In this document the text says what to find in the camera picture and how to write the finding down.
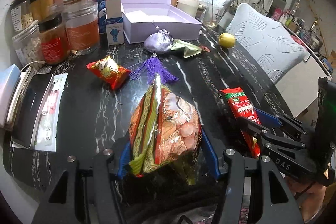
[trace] blue cylindrical container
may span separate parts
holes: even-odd
[[[106,33],[106,0],[96,0],[96,2],[98,2],[99,33]]]

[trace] orange label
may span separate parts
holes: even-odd
[[[85,50],[99,42],[98,18],[88,24],[67,28],[70,48],[75,51]]]
[[[41,47],[47,63],[58,62],[64,57],[64,49],[60,37],[54,38],[47,43],[42,43]]]

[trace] white charging cable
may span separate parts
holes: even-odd
[[[30,66],[30,65],[33,64],[33,63],[45,64],[45,61],[41,61],[41,60],[39,60],[39,61],[33,61],[33,62],[30,62],[30,63],[28,63],[26,66],[24,66],[24,67],[22,68],[21,72],[23,72],[23,70],[24,70],[25,68],[27,68],[28,66]]]

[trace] chair backrest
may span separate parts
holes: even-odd
[[[273,83],[307,54],[280,22],[261,15],[246,3],[238,6],[226,31],[251,54]]]

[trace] smartphone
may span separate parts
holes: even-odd
[[[34,145],[42,108],[53,78],[52,73],[34,75],[27,87],[12,131],[12,141],[22,148],[29,149]]]

